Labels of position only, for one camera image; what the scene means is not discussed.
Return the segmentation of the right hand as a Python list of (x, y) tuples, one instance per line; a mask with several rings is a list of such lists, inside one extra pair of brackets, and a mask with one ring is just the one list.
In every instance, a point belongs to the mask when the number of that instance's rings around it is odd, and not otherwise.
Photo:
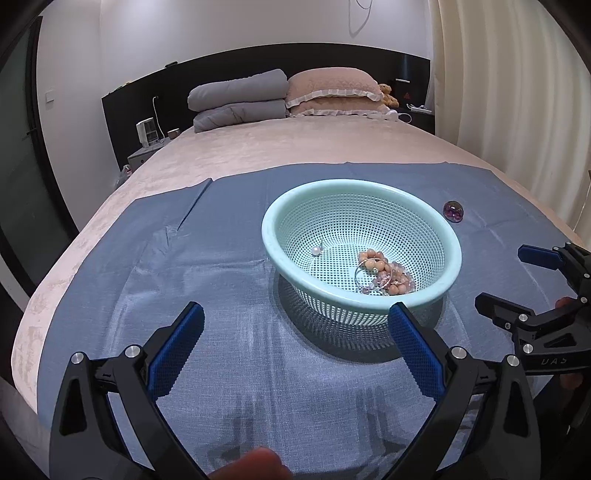
[[(563, 297), (556, 301), (555, 307), (562, 308), (573, 303), (574, 299), (570, 297)], [(588, 373), (575, 372), (560, 375), (560, 385), (565, 392), (574, 392), (577, 388), (583, 385), (588, 377)]]

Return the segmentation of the left hand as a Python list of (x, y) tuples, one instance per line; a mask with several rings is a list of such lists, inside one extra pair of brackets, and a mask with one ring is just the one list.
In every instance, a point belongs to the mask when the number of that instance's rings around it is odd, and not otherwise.
[(212, 480), (290, 480), (293, 473), (273, 450), (259, 447), (208, 475)]

